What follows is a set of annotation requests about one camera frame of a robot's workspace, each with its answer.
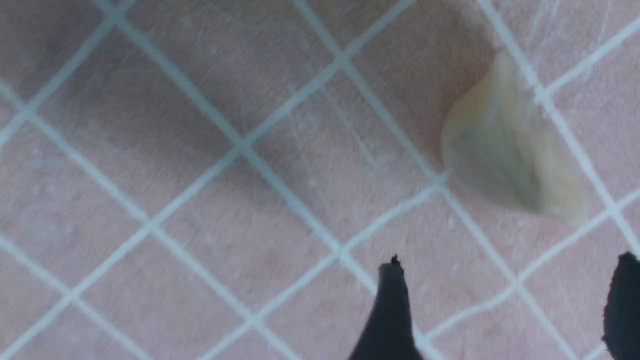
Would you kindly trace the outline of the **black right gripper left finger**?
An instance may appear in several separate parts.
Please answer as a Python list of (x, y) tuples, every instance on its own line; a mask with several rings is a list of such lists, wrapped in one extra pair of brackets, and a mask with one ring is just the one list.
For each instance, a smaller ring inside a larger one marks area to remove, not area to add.
[(422, 360), (413, 336), (409, 289), (394, 254), (378, 267), (374, 304), (350, 360)]

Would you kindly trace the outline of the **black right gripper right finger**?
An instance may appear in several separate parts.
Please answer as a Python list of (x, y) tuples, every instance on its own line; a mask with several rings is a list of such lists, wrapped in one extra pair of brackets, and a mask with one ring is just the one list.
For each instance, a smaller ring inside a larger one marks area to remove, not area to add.
[(610, 281), (602, 341), (614, 360), (640, 358), (640, 262), (631, 251), (618, 257)]

